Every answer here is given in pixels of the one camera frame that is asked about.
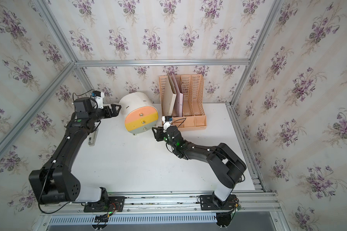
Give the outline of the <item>round white drawer cabinet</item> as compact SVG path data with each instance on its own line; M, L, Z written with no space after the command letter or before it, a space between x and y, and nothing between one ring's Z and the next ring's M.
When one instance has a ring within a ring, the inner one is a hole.
M125 95L119 104L125 128L133 135L151 130L159 119L158 110L142 92Z

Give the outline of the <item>pink top drawer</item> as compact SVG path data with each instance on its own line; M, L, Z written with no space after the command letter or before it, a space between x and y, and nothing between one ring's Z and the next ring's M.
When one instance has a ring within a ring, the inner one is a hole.
M125 123L131 123L138 120L145 120L149 123L158 120L158 111L153 106L144 106L129 112L125 118Z

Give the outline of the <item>yellow drawer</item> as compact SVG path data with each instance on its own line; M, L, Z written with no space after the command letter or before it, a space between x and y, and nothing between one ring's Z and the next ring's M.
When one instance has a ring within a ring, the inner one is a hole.
M124 124L128 131L142 129L143 127L148 129L148 127L156 125L158 118L159 114L157 112L151 114L143 113L142 116L140 116L140 113L129 114L126 117Z

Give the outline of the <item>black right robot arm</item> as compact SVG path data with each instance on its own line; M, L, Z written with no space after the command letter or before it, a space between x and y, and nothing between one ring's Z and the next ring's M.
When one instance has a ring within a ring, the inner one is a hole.
M177 126L153 127L156 141L163 141L169 152L184 160L197 160L209 164L219 180L214 190L214 201L225 203L237 183L242 182L247 170L246 164L225 143L217 146L202 146L185 140Z

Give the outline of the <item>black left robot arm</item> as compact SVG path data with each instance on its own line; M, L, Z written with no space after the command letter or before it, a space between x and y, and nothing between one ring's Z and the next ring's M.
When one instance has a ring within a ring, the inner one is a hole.
M29 182L40 205L72 203L109 204L105 188L82 186L71 169L81 145L97 130L102 119L117 117L120 105L103 105L102 97L83 97L73 102L75 111L54 154L39 170L29 175Z

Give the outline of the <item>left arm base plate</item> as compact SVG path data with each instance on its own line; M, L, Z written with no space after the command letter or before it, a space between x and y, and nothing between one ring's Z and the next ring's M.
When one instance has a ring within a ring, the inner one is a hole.
M87 203L84 206L84 213L95 212L122 212L126 197L112 196L108 200L102 199L98 202Z

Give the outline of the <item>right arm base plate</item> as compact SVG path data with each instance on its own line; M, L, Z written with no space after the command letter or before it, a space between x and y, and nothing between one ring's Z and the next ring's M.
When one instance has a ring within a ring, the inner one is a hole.
M239 199L236 195L230 194L225 201L221 201L215 196L211 195L200 195L198 197L198 202L200 204L200 209L202 211L207 210L233 210L239 204Z

